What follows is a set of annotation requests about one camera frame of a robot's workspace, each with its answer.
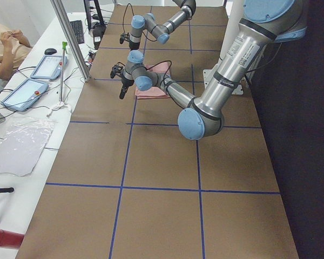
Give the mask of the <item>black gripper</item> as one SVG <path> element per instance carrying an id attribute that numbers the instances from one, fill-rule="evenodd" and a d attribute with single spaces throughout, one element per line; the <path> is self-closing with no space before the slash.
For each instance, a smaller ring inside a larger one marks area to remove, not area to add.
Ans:
<path id="1" fill-rule="evenodd" d="M 119 43 L 124 44 L 124 42 L 129 43 L 130 50 L 138 50 L 139 49 L 139 37 L 135 37 L 130 33 L 122 33 L 120 35 Z"/>
<path id="2" fill-rule="evenodd" d="M 126 78 L 125 65 L 123 63 L 118 62 L 117 64 L 112 66 L 110 78 L 113 79 L 115 76 L 120 78 L 123 85 L 120 91 L 119 99 L 124 99 L 128 89 L 130 88 L 130 86 L 132 86 L 132 80 Z"/>

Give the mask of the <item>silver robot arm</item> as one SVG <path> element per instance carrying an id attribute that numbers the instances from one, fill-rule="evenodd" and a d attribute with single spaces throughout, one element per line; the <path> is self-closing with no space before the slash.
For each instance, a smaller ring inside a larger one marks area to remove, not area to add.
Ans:
<path id="1" fill-rule="evenodd" d="M 189 93 L 166 73 L 146 68 L 144 55 L 139 51 L 143 32 L 149 32 L 162 44 L 166 43 L 178 26 L 193 17 L 195 1 L 177 1 L 180 10 L 162 25 L 156 23 L 151 13 L 133 16 L 131 32 L 120 37 L 121 42 L 129 43 L 127 63 L 114 65 L 110 76 L 121 79 L 120 99 L 132 85 L 140 91 L 157 87 L 170 96 L 181 107 L 178 127 L 185 138 L 199 140 L 215 135 L 224 126 L 222 107 L 262 48 L 270 43 L 298 40 L 305 35 L 308 5 L 308 1 L 244 1 L 238 34 L 222 61 L 214 66 L 210 81 L 199 97 Z"/>
<path id="2" fill-rule="evenodd" d="M 150 33 L 155 41 L 160 44 L 165 44 L 170 34 L 176 30 L 183 22 L 192 19 L 195 14 L 197 5 L 196 1 L 184 0 L 173 1 L 180 10 L 168 19 L 163 24 L 158 24 L 153 13 L 146 13 L 144 15 L 133 15 L 131 20 L 131 31 L 123 32 L 120 35 L 119 43 L 129 43 L 130 50 L 138 50 L 140 48 L 141 36 L 144 31 Z"/>

